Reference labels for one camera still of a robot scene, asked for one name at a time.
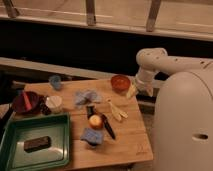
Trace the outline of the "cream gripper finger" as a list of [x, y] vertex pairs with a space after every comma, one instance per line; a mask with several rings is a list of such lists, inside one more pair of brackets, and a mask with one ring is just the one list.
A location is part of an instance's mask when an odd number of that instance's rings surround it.
[[126, 98], [131, 99], [133, 96], [135, 96], [138, 93], [138, 90], [134, 84], [131, 84], [127, 93], [126, 93]]

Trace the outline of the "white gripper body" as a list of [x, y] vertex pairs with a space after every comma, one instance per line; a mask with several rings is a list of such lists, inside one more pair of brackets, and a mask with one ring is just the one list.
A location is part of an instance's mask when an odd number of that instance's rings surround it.
[[153, 87], [150, 82], [142, 81], [138, 76], [135, 76], [135, 86], [139, 91], [146, 91], [150, 97], [153, 96]]

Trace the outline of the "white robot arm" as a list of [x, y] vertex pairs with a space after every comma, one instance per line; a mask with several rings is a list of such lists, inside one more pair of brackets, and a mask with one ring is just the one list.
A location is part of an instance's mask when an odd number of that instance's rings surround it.
[[163, 48], [136, 55], [134, 88], [153, 94], [157, 73], [154, 171], [213, 171], [213, 59], [170, 56]]

